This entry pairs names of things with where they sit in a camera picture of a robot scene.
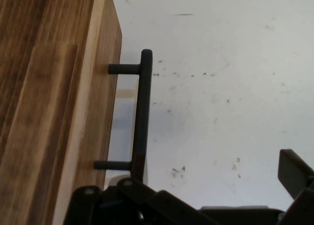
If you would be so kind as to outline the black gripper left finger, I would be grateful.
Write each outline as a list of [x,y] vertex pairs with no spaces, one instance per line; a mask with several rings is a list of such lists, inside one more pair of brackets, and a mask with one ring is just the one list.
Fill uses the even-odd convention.
[[167,191],[156,192],[133,178],[101,190],[77,188],[63,222],[65,225],[212,225],[213,219]]

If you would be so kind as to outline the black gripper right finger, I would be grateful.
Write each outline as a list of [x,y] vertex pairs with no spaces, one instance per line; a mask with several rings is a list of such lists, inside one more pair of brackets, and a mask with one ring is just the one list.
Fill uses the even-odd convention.
[[293,203],[280,218],[280,225],[314,223],[314,170],[293,150],[280,150],[278,179]]

